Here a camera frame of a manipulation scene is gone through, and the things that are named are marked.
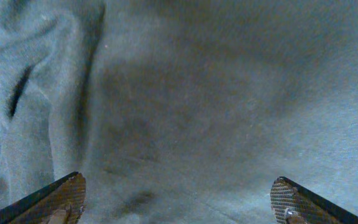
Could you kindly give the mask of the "black t-shirt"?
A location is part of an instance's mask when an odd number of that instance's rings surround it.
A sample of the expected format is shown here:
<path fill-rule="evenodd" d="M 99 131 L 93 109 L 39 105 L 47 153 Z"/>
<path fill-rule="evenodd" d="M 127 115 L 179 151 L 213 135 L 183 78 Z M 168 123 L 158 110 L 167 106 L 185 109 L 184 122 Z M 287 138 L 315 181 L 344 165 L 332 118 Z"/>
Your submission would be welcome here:
<path fill-rule="evenodd" d="M 358 1 L 0 1 L 0 209 L 73 171 L 82 223 L 358 215 Z"/>

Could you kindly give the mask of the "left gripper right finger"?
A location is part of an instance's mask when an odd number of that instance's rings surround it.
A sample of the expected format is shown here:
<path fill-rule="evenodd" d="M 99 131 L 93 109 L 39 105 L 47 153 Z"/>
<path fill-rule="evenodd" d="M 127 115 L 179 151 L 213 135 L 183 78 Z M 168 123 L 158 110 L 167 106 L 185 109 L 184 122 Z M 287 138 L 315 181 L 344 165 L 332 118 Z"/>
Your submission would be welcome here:
<path fill-rule="evenodd" d="M 279 224 L 358 224 L 357 215 L 286 177 L 274 181 L 270 204 Z"/>

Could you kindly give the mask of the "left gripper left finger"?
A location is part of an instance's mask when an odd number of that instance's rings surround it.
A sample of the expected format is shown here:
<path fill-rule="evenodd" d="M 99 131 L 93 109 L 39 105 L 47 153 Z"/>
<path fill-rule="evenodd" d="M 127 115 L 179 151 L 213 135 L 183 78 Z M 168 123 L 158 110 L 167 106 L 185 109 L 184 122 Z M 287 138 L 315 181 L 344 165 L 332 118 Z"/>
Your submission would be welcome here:
<path fill-rule="evenodd" d="M 86 179 L 72 172 L 0 210 L 0 224 L 77 224 L 85 210 Z"/>

